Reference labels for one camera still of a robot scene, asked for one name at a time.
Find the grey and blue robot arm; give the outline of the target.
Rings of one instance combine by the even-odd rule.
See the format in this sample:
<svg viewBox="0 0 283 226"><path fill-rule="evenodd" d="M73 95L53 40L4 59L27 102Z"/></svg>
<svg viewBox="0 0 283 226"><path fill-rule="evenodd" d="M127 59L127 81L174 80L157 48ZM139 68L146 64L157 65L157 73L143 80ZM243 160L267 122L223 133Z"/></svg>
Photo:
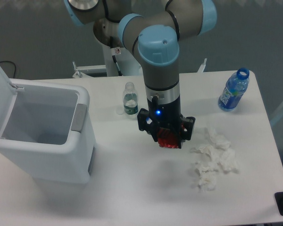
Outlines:
<svg viewBox="0 0 283 226"><path fill-rule="evenodd" d="M106 19L117 24L120 45L143 71L148 108L137 115L139 130L160 147L181 148L191 139L195 118L181 114L178 42L214 28L213 1L169 0L163 12L148 18L133 13L129 0L66 0L64 4L75 23Z"/></svg>

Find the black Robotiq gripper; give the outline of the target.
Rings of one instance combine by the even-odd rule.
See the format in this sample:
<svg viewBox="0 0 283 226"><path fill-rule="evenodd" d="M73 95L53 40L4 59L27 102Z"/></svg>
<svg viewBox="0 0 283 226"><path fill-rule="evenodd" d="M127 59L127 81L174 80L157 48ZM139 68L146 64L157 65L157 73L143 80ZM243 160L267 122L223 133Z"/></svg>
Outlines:
<svg viewBox="0 0 283 226"><path fill-rule="evenodd" d="M195 124L195 117L184 117L181 114L180 97L168 104L158 104L158 98L148 100L149 111L141 108L138 115L138 127L140 131L146 131L155 142L158 141L159 128L171 129L179 132L178 148L181 149L183 143L190 141Z"/></svg>

